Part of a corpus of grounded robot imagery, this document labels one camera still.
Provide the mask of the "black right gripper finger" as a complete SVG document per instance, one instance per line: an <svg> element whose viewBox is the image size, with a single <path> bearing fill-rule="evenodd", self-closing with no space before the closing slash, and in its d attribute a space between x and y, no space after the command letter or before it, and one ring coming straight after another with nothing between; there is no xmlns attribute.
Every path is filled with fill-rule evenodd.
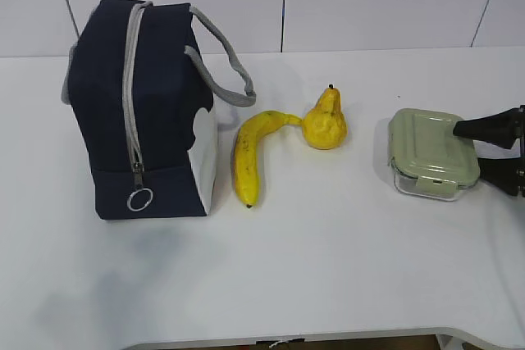
<svg viewBox="0 0 525 350"><path fill-rule="evenodd" d="M524 161L521 158L479 158L480 178L512 197L524 196Z"/></svg>
<svg viewBox="0 0 525 350"><path fill-rule="evenodd" d="M524 108L515 107L493 116L458 121L453 134L511 149L515 141L524 136Z"/></svg>

